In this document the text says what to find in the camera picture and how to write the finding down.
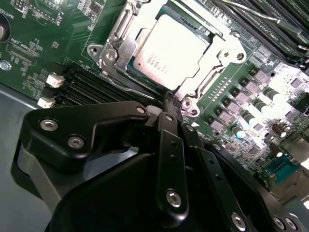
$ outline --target silver screw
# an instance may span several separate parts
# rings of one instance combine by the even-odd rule
[[[243,219],[237,214],[233,213],[232,216],[232,221],[234,225],[240,230],[240,231],[245,231],[246,230],[246,224],[243,221]]]
[[[169,190],[166,193],[166,199],[167,199],[168,203],[175,208],[178,208],[182,205],[182,200],[181,200],[180,196],[178,195],[178,193],[176,193],[173,190]]]
[[[140,107],[137,107],[136,108],[138,112],[140,112],[141,114],[144,114],[145,113],[145,110],[140,108]]]
[[[106,54],[105,54],[105,57],[109,60],[109,61],[114,61],[116,59],[116,52],[114,50],[107,50],[106,51]]]
[[[274,217],[274,222],[276,223],[276,225],[277,225],[280,229],[282,229],[282,230],[285,229],[285,226],[284,226],[283,222],[282,222],[279,218]]]
[[[189,131],[194,132],[194,128],[193,128],[193,127],[191,127],[190,125],[187,125],[187,128],[189,129]]]
[[[231,31],[230,35],[233,35],[236,38],[240,37],[240,33],[238,31]]]
[[[294,222],[292,222],[292,220],[290,220],[288,217],[285,218],[286,222],[288,223],[288,225],[293,229],[293,230],[297,230],[296,225],[294,224]]]
[[[10,71],[12,69],[12,66],[6,60],[2,60],[0,61],[0,69],[2,69],[3,71]]]
[[[96,56],[98,54],[98,51],[95,47],[90,48],[90,53],[94,56]]]
[[[40,127],[45,131],[55,131],[58,129],[58,123],[51,119],[44,119],[40,122]]]
[[[172,121],[172,120],[173,120],[173,118],[172,118],[171,116],[169,116],[169,115],[166,115],[166,118],[167,118],[169,121]]]
[[[85,142],[80,137],[72,136],[68,139],[68,144],[72,148],[79,149],[85,145]]]
[[[214,147],[216,150],[221,151],[221,147],[220,147],[219,145],[213,144],[213,147]]]
[[[243,53],[239,53],[239,54],[237,55],[237,59],[238,59],[238,60],[242,60],[244,57],[245,57],[245,55],[244,55]]]
[[[184,109],[188,109],[190,108],[192,105],[192,101],[189,99],[189,98],[185,98],[183,101],[182,101],[182,106]]]

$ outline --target motherboard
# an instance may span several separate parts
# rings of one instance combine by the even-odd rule
[[[43,108],[162,108],[172,92],[203,141],[216,140],[282,200],[280,187],[296,188],[309,168],[304,2],[3,0],[0,80]]]

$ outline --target white connector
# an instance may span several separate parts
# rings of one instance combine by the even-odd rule
[[[54,106],[55,102],[53,98],[40,98],[37,105],[44,109],[49,109]]]
[[[64,82],[63,76],[57,76],[55,74],[49,74],[46,83],[54,88],[59,88]]]

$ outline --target integrated circuit chip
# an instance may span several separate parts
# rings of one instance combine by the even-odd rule
[[[209,125],[211,128],[215,129],[216,131],[221,131],[221,130],[224,130],[226,129],[226,125],[219,122],[217,119],[215,118],[212,118],[210,121],[209,121]]]
[[[265,160],[263,158],[258,158],[256,161],[255,161],[258,165],[262,165],[265,163]]]
[[[295,114],[292,111],[289,111],[286,115],[285,115],[288,119],[293,119]]]
[[[233,102],[230,99],[224,102],[224,106],[235,114],[240,114],[243,110],[237,103]]]
[[[263,126],[261,124],[259,124],[259,123],[254,126],[254,129],[256,131],[260,131],[262,128],[263,128]]]
[[[261,83],[270,83],[270,78],[268,77],[268,75],[261,70],[259,70],[253,77]]]
[[[251,150],[249,151],[251,154],[256,154],[258,153],[259,149],[257,147],[253,147],[251,148]]]
[[[231,122],[235,120],[235,117],[230,115],[228,112],[222,110],[222,109],[218,109],[216,112],[216,115],[224,122]]]
[[[234,96],[235,99],[237,99],[238,101],[240,101],[242,103],[251,103],[252,102],[251,98],[249,98],[249,96],[247,94],[240,91],[238,88],[236,88],[232,92],[232,95]]]
[[[257,86],[256,83],[254,83],[253,81],[249,80],[249,79],[245,79],[241,82],[241,85],[248,90],[251,93],[260,93],[261,89],[259,88],[259,86]]]
[[[302,84],[302,81],[299,80],[298,78],[295,78],[295,80],[291,83],[291,86],[293,86],[294,88],[299,87]]]

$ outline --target capacitor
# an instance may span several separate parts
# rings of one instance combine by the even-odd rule
[[[232,129],[232,132],[236,135],[236,138],[238,138],[238,139],[243,139],[246,136],[246,133],[239,126],[235,126]]]
[[[258,102],[258,103],[255,105],[255,107],[256,107],[256,109],[258,109],[262,114],[267,114],[267,113],[269,112],[269,110],[270,110],[270,107],[269,107],[266,103],[264,103],[264,102],[262,102],[262,101]]]
[[[271,129],[277,134],[279,135],[281,138],[286,136],[286,132],[277,124],[274,124]]]
[[[243,117],[243,119],[249,124],[251,127],[255,127],[257,125],[257,119],[252,114],[247,114]]]
[[[275,103],[280,103],[284,101],[284,96],[273,89],[269,90],[266,93],[266,96]]]
[[[281,157],[283,155],[282,151],[275,144],[270,144],[269,149],[276,157]]]
[[[225,148],[225,143],[224,143],[223,139],[218,139],[217,143],[219,143],[222,147]]]

